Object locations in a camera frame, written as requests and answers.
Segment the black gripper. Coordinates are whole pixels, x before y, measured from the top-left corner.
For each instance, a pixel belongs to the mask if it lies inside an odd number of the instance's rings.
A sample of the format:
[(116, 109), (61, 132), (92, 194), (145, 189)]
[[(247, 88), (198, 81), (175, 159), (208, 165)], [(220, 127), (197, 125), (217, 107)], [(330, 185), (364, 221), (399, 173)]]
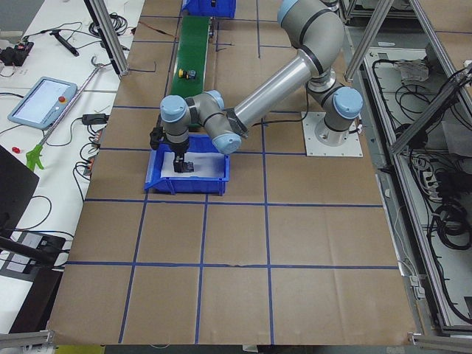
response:
[(180, 135), (165, 134), (170, 149), (177, 156), (184, 156), (190, 146), (189, 134), (187, 132)]

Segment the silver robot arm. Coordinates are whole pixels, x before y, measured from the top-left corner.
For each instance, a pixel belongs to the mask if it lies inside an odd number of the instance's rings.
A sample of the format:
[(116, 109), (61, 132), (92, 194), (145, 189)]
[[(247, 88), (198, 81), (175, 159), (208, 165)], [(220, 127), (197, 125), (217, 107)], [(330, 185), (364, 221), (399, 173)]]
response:
[(190, 125), (199, 124), (220, 153), (233, 153), (251, 126), (302, 86), (325, 111), (316, 124), (317, 140), (331, 147), (345, 143), (363, 99), (341, 84), (332, 68), (344, 43), (341, 19), (323, 1), (298, 0), (283, 1), (277, 21), (296, 49), (295, 57), (234, 108), (225, 108), (216, 90), (188, 98), (166, 96), (160, 103), (162, 125), (150, 135), (153, 149), (165, 143), (182, 159), (190, 146)]

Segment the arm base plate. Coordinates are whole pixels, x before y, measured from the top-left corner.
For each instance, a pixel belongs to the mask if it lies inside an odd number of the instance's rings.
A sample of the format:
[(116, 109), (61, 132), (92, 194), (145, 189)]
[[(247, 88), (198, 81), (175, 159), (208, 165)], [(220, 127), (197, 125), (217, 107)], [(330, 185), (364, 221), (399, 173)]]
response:
[(347, 131), (332, 131), (325, 124), (325, 112), (308, 112), (302, 122), (305, 152), (308, 157), (364, 156), (355, 123)]

